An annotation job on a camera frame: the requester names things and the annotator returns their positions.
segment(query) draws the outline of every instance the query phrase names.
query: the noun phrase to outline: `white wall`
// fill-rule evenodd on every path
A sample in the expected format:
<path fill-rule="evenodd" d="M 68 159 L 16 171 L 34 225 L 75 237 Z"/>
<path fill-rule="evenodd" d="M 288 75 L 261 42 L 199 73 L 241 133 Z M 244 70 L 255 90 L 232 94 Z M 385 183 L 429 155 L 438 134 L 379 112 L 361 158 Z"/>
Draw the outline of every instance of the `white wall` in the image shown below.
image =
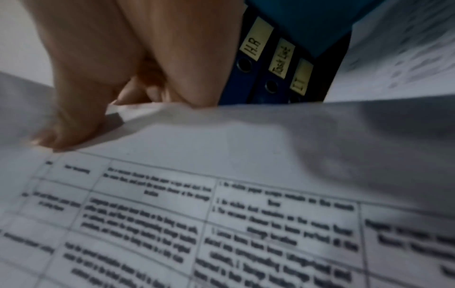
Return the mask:
<path fill-rule="evenodd" d="M 52 85 L 49 58 L 19 0 L 0 0 L 0 71 Z"/>

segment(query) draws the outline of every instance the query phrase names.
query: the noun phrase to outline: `paper sheet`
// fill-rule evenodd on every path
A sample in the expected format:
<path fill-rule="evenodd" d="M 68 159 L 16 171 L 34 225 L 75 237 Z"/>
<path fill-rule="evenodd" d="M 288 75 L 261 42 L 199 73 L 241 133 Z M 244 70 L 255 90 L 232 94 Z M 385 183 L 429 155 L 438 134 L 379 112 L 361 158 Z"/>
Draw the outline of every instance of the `paper sheet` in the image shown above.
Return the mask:
<path fill-rule="evenodd" d="M 57 154 L 10 134 L 0 287 L 453 287 L 454 103 L 112 109 Z"/>
<path fill-rule="evenodd" d="M 455 2 L 387 0 L 353 27 L 326 102 L 455 93 Z"/>

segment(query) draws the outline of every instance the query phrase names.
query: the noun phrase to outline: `yellow label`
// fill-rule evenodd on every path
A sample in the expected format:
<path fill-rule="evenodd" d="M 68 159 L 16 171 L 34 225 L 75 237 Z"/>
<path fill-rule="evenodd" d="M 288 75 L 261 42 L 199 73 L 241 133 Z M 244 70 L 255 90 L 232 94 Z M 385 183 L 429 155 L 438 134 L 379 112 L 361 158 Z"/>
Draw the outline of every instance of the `yellow label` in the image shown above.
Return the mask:
<path fill-rule="evenodd" d="M 294 49 L 294 44 L 281 38 L 270 63 L 269 71 L 282 79 L 286 78 Z"/>
<path fill-rule="evenodd" d="M 250 56 L 253 60 L 259 60 L 265 44 L 272 34 L 273 27 L 262 18 L 256 18 L 245 40 L 240 46 L 240 51 Z"/>
<path fill-rule="evenodd" d="M 312 71 L 313 64 L 301 58 L 299 65 L 297 65 L 297 69 L 295 70 L 294 79 L 292 80 L 290 89 L 302 96 L 305 96 Z"/>

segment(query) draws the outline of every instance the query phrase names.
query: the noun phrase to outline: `hand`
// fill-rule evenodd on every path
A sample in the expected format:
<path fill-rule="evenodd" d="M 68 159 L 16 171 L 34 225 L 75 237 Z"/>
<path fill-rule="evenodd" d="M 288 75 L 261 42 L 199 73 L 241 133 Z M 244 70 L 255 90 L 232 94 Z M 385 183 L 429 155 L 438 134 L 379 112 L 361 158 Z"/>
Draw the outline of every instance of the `hand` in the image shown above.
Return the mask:
<path fill-rule="evenodd" d="M 242 0 L 22 0 L 48 51 L 56 119 L 34 140 L 63 149 L 107 105 L 216 106 L 236 54 Z"/>

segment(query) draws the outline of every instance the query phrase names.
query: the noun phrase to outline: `label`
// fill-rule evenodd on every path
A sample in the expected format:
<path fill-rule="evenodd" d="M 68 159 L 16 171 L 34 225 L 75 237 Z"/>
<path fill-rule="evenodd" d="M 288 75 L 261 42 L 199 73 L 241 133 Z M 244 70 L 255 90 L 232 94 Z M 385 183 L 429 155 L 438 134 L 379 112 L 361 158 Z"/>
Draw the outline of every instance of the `label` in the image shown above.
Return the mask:
<path fill-rule="evenodd" d="M 294 44 L 281 38 L 270 63 L 269 71 L 282 79 L 286 78 L 294 49 Z"/>
<path fill-rule="evenodd" d="M 253 60 L 259 60 L 265 44 L 272 34 L 273 27 L 262 18 L 256 18 L 245 40 L 240 46 L 240 51 L 250 56 Z"/>
<path fill-rule="evenodd" d="M 313 71 L 313 64 L 307 60 L 301 58 L 299 65 L 295 70 L 294 79 L 292 80 L 291 90 L 297 92 L 298 94 L 305 96 L 308 88 L 309 78 L 311 77 L 311 72 Z"/>

